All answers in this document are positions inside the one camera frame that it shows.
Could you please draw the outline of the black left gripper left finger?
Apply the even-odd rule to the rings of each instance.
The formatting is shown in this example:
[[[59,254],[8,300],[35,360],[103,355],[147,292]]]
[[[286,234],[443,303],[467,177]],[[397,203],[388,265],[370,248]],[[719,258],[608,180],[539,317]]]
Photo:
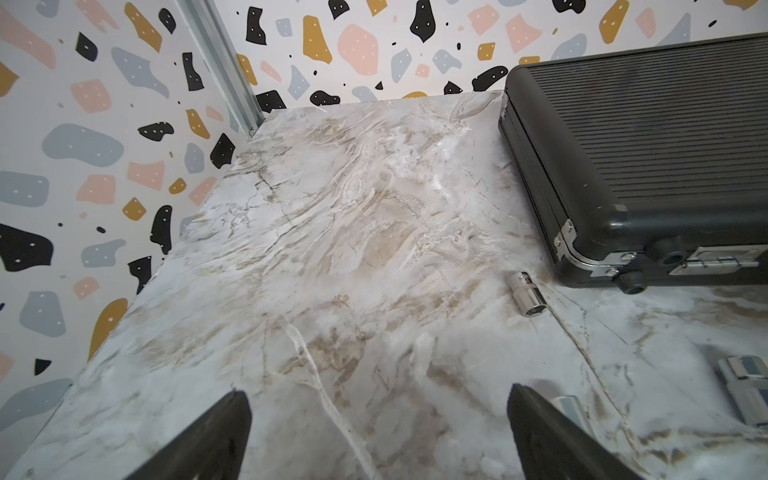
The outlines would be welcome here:
[[[128,477],[237,479],[251,423],[246,393],[232,390]]]

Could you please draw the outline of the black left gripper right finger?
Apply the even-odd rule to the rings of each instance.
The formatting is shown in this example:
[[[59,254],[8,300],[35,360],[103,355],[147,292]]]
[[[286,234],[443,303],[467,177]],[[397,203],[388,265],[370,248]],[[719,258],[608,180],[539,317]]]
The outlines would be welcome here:
[[[512,386],[507,417],[527,480],[639,477],[528,386]]]

